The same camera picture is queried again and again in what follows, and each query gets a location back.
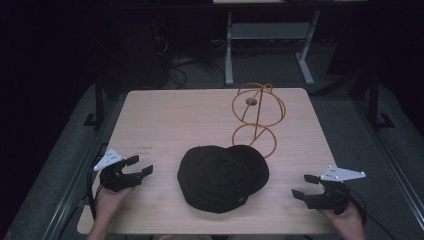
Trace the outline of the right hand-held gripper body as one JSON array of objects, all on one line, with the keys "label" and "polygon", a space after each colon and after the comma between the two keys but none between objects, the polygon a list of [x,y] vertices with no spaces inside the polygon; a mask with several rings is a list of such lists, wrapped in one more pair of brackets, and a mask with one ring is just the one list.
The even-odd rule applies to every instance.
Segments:
[{"label": "right hand-held gripper body", "polygon": [[304,202],[309,209],[333,210],[336,215],[342,214],[349,202],[352,202],[364,215],[366,208],[363,207],[352,195],[345,181],[365,178],[363,171],[354,171],[329,165],[318,176],[324,189],[322,194],[305,195]]}]

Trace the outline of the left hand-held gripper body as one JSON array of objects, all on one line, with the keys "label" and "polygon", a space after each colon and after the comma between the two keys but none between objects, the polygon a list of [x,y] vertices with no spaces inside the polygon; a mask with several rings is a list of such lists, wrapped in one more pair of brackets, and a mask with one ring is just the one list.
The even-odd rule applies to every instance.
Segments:
[{"label": "left hand-held gripper body", "polygon": [[100,184],[103,187],[118,192],[140,185],[144,178],[142,172],[124,174],[125,167],[127,167],[126,159],[110,148],[94,165],[93,170],[100,172]]}]

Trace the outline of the person's left hand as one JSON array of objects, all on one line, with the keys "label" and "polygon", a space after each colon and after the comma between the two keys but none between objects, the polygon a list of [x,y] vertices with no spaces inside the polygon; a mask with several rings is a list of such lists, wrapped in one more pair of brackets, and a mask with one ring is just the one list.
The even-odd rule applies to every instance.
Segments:
[{"label": "person's left hand", "polygon": [[133,188],[125,188],[114,192],[100,186],[95,199],[95,221],[111,221],[132,191]]}]

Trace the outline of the person's right hand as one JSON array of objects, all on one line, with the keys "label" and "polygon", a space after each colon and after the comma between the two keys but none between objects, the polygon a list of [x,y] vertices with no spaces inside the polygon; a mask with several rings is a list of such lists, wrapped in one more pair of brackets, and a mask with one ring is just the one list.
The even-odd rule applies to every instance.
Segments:
[{"label": "person's right hand", "polygon": [[363,230],[359,210],[352,203],[349,203],[346,210],[339,215],[336,215],[333,210],[319,210],[319,213],[332,224],[340,235],[352,235],[354,232]]}]

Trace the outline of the black baseball cap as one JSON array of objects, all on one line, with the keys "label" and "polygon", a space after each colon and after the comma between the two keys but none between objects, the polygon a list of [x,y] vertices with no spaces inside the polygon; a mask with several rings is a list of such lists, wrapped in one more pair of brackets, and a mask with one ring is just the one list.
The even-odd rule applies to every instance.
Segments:
[{"label": "black baseball cap", "polygon": [[198,146],[183,156],[177,180],[193,208],[216,214],[244,205],[269,180],[265,158],[253,147]]}]

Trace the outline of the white metal stand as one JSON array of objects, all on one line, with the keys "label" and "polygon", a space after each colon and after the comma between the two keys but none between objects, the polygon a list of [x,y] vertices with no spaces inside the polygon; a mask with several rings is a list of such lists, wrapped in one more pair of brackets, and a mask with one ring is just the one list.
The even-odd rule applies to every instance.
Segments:
[{"label": "white metal stand", "polygon": [[304,46],[295,54],[303,79],[307,85],[313,85],[314,79],[306,63],[316,25],[320,16],[319,11],[312,14],[309,22],[295,23],[237,23],[232,21],[232,13],[227,14],[226,53],[225,53],[225,85],[232,86],[232,41],[233,40],[303,40]]}]

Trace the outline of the black metal post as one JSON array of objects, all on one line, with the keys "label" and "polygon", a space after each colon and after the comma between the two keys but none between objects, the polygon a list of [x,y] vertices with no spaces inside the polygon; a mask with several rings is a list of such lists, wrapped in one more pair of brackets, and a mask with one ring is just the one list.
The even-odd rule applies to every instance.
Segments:
[{"label": "black metal post", "polygon": [[102,81],[98,78],[94,84],[95,91],[95,112],[89,114],[84,122],[84,126],[93,126],[95,129],[99,129],[104,120],[104,100],[103,100],[103,88]]},{"label": "black metal post", "polygon": [[379,78],[375,73],[372,73],[369,85],[368,121],[375,131],[379,131],[381,128],[394,127],[390,117],[378,110],[379,86]]}]

